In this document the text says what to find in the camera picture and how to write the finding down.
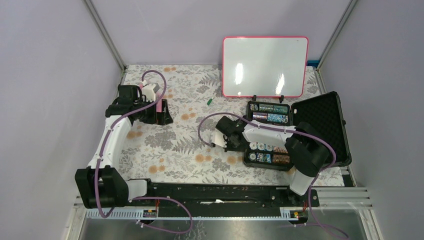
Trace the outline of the pink framed whiteboard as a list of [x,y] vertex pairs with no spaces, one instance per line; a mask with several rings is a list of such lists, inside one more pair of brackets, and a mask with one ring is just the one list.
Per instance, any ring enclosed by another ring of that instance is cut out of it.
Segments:
[[227,36],[222,41],[225,97],[298,98],[304,92],[306,36]]

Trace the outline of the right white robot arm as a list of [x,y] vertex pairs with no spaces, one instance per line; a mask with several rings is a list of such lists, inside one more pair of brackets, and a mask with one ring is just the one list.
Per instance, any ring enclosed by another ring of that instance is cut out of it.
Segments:
[[293,206],[301,205],[306,192],[324,168],[329,157],[336,159],[331,145],[319,137],[306,122],[297,126],[281,126],[241,118],[231,120],[223,116],[215,126],[209,141],[226,151],[243,152],[250,143],[261,143],[286,149],[296,171],[289,184],[287,201]]

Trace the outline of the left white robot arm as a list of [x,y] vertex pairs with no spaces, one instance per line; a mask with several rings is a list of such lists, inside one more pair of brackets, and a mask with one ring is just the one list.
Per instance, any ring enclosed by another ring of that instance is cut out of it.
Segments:
[[118,172],[124,141],[132,126],[141,122],[168,125],[173,119],[166,99],[159,99],[157,83],[119,85],[118,96],[105,111],[105,127],[98,148],[86,168],[78,169],[75,182],[87,209],[121,208],[136,198],[148,206],[155,192],[146,179],[124,180]]

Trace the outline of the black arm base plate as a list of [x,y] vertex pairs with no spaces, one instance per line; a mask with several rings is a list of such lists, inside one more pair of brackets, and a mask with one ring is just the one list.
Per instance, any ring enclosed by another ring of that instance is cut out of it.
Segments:
[[316,190],[299,196],[287,186],[161,183],[149,181],[147,199],[131,207],[152,207],[160,218],[271,218],[280,209],[319,207]]

